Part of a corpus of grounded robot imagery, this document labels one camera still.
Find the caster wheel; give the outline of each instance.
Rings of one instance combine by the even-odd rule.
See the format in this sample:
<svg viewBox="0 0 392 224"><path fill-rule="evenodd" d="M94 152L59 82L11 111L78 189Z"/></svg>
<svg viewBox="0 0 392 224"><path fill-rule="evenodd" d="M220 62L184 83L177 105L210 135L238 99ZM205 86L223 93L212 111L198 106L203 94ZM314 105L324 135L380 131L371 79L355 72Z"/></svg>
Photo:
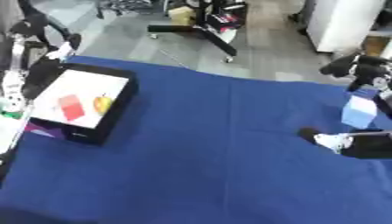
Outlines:
<svg viewBox="0 0 392 224"><path fill-rule="evenodd" d="M231 62L233 62L235 59L233 58L233 57L230 57L230 56L227 56L223 61L225 62L225 63L231 63Z"/></svg>
<svg viewBox="0 0 392 224"><path fill-rule="evenodd" d="M150 38L151 38L151 39L157 39L157 38L158 38L158 35L155 34L155 33L152 33L152 34L150 34Z"/></svg>

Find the white cabinet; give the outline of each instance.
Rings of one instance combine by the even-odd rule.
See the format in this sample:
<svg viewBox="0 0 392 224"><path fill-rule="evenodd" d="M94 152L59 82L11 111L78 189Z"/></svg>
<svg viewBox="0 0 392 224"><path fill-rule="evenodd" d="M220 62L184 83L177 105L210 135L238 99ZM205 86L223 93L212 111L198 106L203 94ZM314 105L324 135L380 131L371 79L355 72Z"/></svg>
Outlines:
<svg viewBox="0 0 392 224"><path fill-rule="evenodd" d="M318 0L308 26L318 52L357 48L368 35L385 0Z"/></svg>

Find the cube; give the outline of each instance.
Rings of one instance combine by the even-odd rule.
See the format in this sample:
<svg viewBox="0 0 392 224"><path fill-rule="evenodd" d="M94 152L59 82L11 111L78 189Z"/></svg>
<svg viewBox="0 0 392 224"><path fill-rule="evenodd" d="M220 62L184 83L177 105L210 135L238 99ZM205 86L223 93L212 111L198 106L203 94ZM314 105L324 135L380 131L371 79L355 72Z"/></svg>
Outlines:
<svg viewBox="0 0 392 224"><path fill-rule="evenodd" d="M81 101L74 94L60 98L59 105L69 122L85 115Z"/></svg>
<svg viewBox="0 0 392 224"><path fill-rule="evenodd" d="M352 96L343 108L342 122L357 129L366 129L377 117L377 106L372 100Z"/></svg>

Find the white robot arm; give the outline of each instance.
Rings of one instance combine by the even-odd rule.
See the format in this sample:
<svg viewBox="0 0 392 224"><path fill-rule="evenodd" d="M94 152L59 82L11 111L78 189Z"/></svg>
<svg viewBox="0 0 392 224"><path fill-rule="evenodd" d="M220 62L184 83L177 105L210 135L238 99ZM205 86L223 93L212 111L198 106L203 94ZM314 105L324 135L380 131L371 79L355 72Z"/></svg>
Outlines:
<svg viewBox="0 0 392 224"><path fill-rule="evenodd" d="M0 155L13 149L21 137L30 119L34 98L47 87L40 82L73 56L81 43L79 34L71 34L57 50L48 52L29 66L30 50L45 47L42 43L28 40L47 25L39 16L20 21L7 33L10 60L7 68L0 71L3 73L0 85Z"/></svg>

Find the blue tablecloth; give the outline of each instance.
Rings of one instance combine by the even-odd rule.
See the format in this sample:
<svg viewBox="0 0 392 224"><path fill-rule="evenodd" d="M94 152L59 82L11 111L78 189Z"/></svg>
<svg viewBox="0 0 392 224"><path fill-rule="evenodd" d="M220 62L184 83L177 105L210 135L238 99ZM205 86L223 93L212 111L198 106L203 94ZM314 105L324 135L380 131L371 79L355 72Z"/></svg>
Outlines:
<svg viewBox="0 0 392 224"><path fill-rule="evenodd" d="M388 161L334 155L295 134L348 130L343 87L73 62L132 70L140 94L104 147L26 134L0 205L111 224L392 223Z"/></svg>

